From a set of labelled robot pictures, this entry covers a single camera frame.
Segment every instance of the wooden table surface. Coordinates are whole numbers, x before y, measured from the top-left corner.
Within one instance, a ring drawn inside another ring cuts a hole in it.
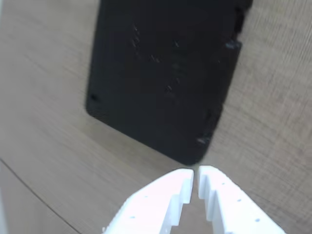
[[[84,234],[183,167],[86,114],[97,10],[98,0],[4,0],[0,23],[0,157]],[[312,230],[311,12],[312,0],[254,0],[201,163],[223,170],[289,234]],[[196,194],[173,233],[212,233]]]

